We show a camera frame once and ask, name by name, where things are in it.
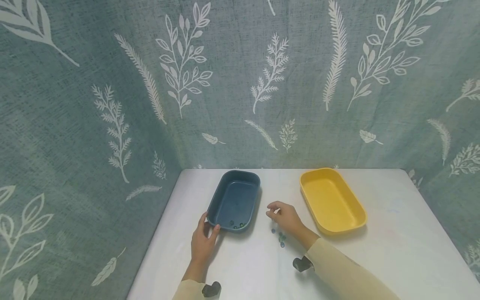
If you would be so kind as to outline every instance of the beige sleeve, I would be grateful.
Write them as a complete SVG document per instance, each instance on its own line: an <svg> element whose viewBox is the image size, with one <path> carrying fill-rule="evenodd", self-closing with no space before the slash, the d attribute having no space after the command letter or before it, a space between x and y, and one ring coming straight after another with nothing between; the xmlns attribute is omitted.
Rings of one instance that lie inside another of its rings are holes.
<svg viewBox="0 0 480 300"><path fill-rule="evenodd" d="M306 256L315 273L343 300L399 300L368 270L348 258L324 239L318 239Z"/></svg>
<svg viewBox="0 0 480 300"><path fill-rule="evenodd" d="M202 293L204 286L205 283L198 283L191 279L183 280L172 300L204 300Z"/></svg>

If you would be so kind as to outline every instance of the left hand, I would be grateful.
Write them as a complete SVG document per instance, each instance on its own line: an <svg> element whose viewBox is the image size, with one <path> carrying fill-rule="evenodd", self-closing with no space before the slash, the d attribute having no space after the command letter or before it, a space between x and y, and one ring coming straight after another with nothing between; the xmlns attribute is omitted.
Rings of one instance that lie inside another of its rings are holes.
<svg viewBox="0 0 480 300"><path fill-rule="evenodd" d="M220 225L213 228L212 235L208 237L211 228L210 223L205 222L207 213L204 213L198 221L197 229L192 236L192 262L200 265L206 265L212 256L215 248L215 241L220 232Z"/></svg>

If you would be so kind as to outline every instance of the curtain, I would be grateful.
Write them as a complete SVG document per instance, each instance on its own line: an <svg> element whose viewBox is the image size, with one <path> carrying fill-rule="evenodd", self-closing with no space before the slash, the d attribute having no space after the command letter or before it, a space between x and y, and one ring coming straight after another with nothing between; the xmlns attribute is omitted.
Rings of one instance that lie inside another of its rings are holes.
<svg viewBox="0 0 480 300"><path fill-rule="evenodd" d="M475 0L0 0L0 295L123 299L183 168L402 168L480 278Z"/></svg>

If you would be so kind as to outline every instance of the white table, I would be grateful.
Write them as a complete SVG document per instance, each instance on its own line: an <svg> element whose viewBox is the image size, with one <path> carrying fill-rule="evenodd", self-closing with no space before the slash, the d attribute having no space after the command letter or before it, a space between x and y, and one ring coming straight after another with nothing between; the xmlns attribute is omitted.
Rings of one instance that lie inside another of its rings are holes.
<svg viewBox="0 0 480 300"><path fill-rule="evenodd" d="M184 170L158 224L128 299L171 299L190 260L190 241L226 169ZM207 283L222 285L222 300L334 299L311 271L292 266L304 250L266 215L268 203L296 207L307 227L318 232L300 193L305 169L251 169L261 180L260 208L244 234L221 233ZM399 169L340 169L365 207L367 226L329 238L401 299L479 299L480 285L412 184Z"/></svg>

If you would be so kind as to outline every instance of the dark blue plastic tray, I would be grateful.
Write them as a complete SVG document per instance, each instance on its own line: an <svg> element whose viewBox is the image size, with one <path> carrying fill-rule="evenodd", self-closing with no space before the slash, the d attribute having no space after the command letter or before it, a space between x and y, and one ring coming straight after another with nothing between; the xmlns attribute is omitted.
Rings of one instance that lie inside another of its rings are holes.
<svg viewBox="0 0 480 300"><path fill-rule="evenodd" d="M260 191L260 178L245 171L228 171L222 176L210 206L207 220L230 232L244 232L252 219Z"/></svg>

